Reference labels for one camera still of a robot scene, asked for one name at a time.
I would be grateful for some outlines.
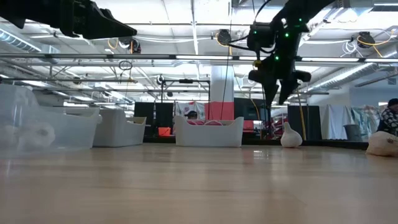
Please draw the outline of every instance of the yellow cable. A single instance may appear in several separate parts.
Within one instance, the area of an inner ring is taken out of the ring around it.
[[[254,105],[254,107],[255,107],[255,109],[256,109],[256,111],[257,111],[257,119],[258,119],[259,121],[261,121],[259,109],[257,108],[256,103],[254,102],[253,99],[250,99],[250,100],[251,100],[251,102],[253,103],[253,105]],[[261,127],[261,129],[260,129],[260,139],[262,139],[262,127]]]
[[[307,140],[307,134],[305,133],[304,113],[303,113],[303,107],[301,106],[300,93],[299,93],[298,89],[297,89],[297,97],[298,97],[298,104],[300,105],[301,125],[303,127],[303,138],[304,138],[304,141],[306,141]]]
[[[393,31],[393,30],[391,31],[391,35],[390,35],[390,38],[389,38],[388,40],[383,41],[383,42],[381,42],[381,43],[377,43],[377,44],[371,44],[371,43],[363,42],[362,40],[359,40],[359,38],[360,38],[361,36],[358,36],[358,37],[356,38],[356,40],[357,40],[359,43],[361,43],[361,44],[366,44],[366,45],[369,45],[369,46],[379,46],[379,45],[386,44],[386,43],[390,42],[390,40],[392,39],[392,35],[394,35],[394,31]]]
[[[112,48],[113,50],[115,50],[115,49],[118,47],[118,44],[119,44],[119,39],[116,39],[116,45],[115,45],[115,47],[113,47],[113,46],[111,45],[111,39],[108,39],[108,46],[109,46],[110,48]]]
[[[376,48],[376,46],[373,46],[373,48],[375,49],[375,51],[377,52],[377,54],[379,54],[380,57],[383,57],[383,55],[381,55],[380,51]]]
[[[228,48],[229,48],[229,55],[232,55],[232,48],[231,48],[230,46],[223,45],[222,43],[220,43],[220,42],[218,41],[218,33],[216,33],[216,41],[217,41],[217,43],[220,44],[221,46],[223,46],[223,47],[228,47]]]

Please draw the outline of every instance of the transparent plastic bin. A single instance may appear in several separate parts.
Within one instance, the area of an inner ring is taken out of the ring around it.
[[[89,149],[99,109],[46,108],[27,88],[0,85],[0,156]]]
[[[241,147],[244,118],[220,121],[224,126],[192,125],[182,116],[174,117],[178,146]]]
[[[94,147],[124,147],[142,144],[146,118],[126,118],[123,110],[101,110]]]

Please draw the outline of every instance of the white curtain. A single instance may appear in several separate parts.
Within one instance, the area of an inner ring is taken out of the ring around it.
[[[320,106],[322,139],[347,139],[346,124],[354,124],[351,107],[342,105]]]

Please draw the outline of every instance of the person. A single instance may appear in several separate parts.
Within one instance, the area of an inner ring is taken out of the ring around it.
[[[198,113],[196,111],[189,111],[185,116],[187,119],[198,119]]]
[[[384,131],[392,135],[398,134],[398,99],[388,102],[388,107],[381,113],[377,131]]]

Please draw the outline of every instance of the black partition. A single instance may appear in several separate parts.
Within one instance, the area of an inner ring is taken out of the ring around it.
[[[319,106],[303,106],[305,134],[308,141],[322,140],[321,118]],[[290,127],[303,137],[303,127],[299,106],[289,106],[287,117]]]
[[[268,110],[265,109],[264,105],[265,105],[264,100],[235,98],[234,99],[235,119],[238,117],[243,117],[245,120],[248,121],[265,121],[268,118]]]
[[[156,103],[156,126],[163,128],[173,129],[173,114],[174,114],[174,104],[173,103]]]
[[[155,103],[136,102],[134,107],[135,117],[146,117],[145,135],[153,136],[155,134],[154,127],[154,107]]]

